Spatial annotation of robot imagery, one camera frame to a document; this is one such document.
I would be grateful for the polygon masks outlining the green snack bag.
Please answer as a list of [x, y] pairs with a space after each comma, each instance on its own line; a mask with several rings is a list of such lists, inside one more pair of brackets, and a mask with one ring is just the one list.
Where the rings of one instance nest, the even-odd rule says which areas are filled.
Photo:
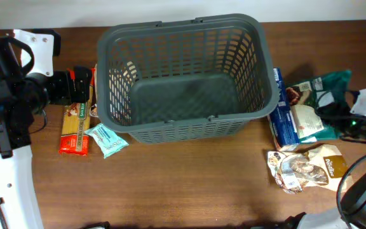
[[302, 144], [340, 138], [349, 115], [346, 92], [352, 72], [336, 71], [286, 86], [297, 135]]

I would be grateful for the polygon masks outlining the red spaghetti packet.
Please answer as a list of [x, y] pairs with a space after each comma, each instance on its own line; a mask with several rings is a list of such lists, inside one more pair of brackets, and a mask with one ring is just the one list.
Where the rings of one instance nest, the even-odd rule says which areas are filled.
[[65, 106], [65, 113], [60, 136], [60, 154], [86, 156], [88, 154], [89, 136], [85, 130], [90, 128], [90, 109], [94, 98], [95, 68], [87, 71], [92, 77], [88, 85], [89, 99], [85, 103], [72, 103]]

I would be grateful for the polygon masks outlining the blue tissue box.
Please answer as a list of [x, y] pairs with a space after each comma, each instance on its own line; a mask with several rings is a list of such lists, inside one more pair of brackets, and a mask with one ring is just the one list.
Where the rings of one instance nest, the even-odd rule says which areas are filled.
[[269, 126], [278, 151], [293, 151], [300, 144], [295, 121], [288, 101], [285, 84], [278, 67], [273, 69], [274, 79], [278, 85], [279, 102], [268, 116]]

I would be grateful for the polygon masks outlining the grey plastic shopping basket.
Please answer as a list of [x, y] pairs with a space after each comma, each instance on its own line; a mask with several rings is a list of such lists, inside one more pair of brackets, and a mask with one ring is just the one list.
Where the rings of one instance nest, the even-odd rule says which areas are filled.
[[142, 143], [233, 135], [279, 101], [264, 29], [241, 13], [117, 25], [97, 57], [100, 121]]

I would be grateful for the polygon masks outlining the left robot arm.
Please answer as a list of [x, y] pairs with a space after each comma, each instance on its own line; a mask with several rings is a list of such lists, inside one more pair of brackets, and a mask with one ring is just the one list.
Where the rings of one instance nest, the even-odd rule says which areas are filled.
[[87, 115], [93, 71], [54, 71], [61, 37], [52, 29], [0, 37], [0, 228], [42, 228], [32, 178], [32, 124], [50, 104]]

